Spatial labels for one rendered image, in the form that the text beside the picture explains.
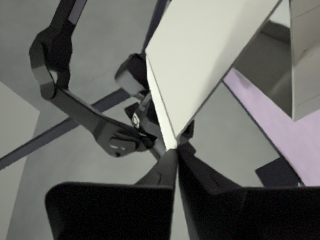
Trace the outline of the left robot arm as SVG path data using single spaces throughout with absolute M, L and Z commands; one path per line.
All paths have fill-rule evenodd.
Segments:
M 147 62 L 141 54 L 130 54 L 114 75 L 120 87 L 140 100 L 140 104 L 136 102 L 124 108 L 134 127 L 105 116 L 69 91 L 72 34 L 86 2 L 60 0 L 50 25 L 36 35 L 30 46 L 31 70 L 40 86 L 41 96 L 86 128 L 109 156 L 119 158 L 149 150 L 158 161 L 167 151 L 165 142 L 147 133 L 140 124 L 143 113 L 139 109 L 145 107 L 149 99 L 153 100 Z M 49 70 L 56 72 L 56 82 Z

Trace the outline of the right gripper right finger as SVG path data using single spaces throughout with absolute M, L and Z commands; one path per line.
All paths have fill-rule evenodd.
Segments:
M 186 149 L 177 170 L 190 240 L 247 240 L 257 221 L 320 218 L 320 186 L 240 188 Z

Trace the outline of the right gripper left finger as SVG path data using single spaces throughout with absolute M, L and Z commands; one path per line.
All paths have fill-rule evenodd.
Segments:
M 171 240 L 177 165 L 177 151 L 169 148 L 135 184 L 56 184 L 44 199 L 53 239 L 67 233 Z

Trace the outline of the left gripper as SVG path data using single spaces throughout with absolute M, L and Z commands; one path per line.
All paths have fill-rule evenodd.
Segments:
M 154 106 L 154 108 L 153 108 L 153 106 Z M 145 110 L 145 108 L 146 108 L 146 110 Z M 161 127 L 160 127 L 160 123 L 158 122 L 159 120 L 158 120 L 157 112 L 155 109 L 154 101 L 152 99 L 149 99 L 146 106 L 145 107 L 141 106 L 141 108 L 139 110 L 141 110 L 142 113 L 144 113 L 142 120 L 141 120 L 141 126 L 143 127 L 143 129 L 147 133 L 164 140 L 163 135 L 162 135 L 162 131 L 161 131 Z M 152 112 L 152 115 L 151 115 L 151 112 Z M 193 137 L 194 122 L 195 122 L 195 120 L 192 120 L 191 123 L 188 125 L 188 127 L 184 130 L 184 132 L 179 137 L 180 138 L 179 145 L 186 143 L 188 140 L 190 140 Z

